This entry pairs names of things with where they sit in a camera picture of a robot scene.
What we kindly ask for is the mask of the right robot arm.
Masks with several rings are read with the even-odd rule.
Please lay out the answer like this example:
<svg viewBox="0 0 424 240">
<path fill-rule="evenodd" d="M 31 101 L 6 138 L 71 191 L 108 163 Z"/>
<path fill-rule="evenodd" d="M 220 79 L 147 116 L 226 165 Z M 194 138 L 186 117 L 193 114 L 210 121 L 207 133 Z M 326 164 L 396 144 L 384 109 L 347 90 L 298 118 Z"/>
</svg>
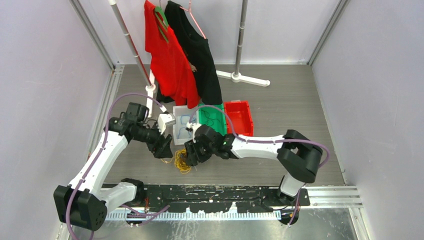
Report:
<svg viewBox="0 0 424 240">
<path fill-rule="evenodd" d="M 283 205 L 291 205 L 305 184 L 315 182 L 324 146 L 307 139 L 300 132 L 289 129 L 272 137 L 254 137 L 229 133 L 222 135 L 210 126 L 188 123 L 192 134 L 185 142 L 186 164 L 196 166 L 212 156 L 221 159 L 261 158 L 279 162 L 287 171 L 282 177 L 277 198 Z"/>
</svg>

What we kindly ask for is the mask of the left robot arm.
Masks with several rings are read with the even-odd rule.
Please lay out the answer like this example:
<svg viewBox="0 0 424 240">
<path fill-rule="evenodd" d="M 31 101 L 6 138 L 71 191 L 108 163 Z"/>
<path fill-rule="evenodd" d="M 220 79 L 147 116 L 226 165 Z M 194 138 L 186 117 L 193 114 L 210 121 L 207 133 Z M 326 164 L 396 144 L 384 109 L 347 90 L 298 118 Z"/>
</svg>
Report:
<svg viewBox="0 0 424 240">
<path fill-rule="evenodd" d="M 141 206 L 147 197 L 144 183 L 124 178 L 116 186 L 102 191 L 106 176 L 118 156 L 131 141 L 145 143 L 157 159 L 171 158 L 172 135 L 166 128 L 176 123 L 172 113 L 162 106 L 153 126 L 146 124 L 149 108 L 131 102 L 119 117 L 112 117 L 101 139 L 81 171 L 67 186 L 58 185 L 53 193 L 58 218 L 62 223 L 97 231 L 107 214 L 126 203 Z"/>
</svg>

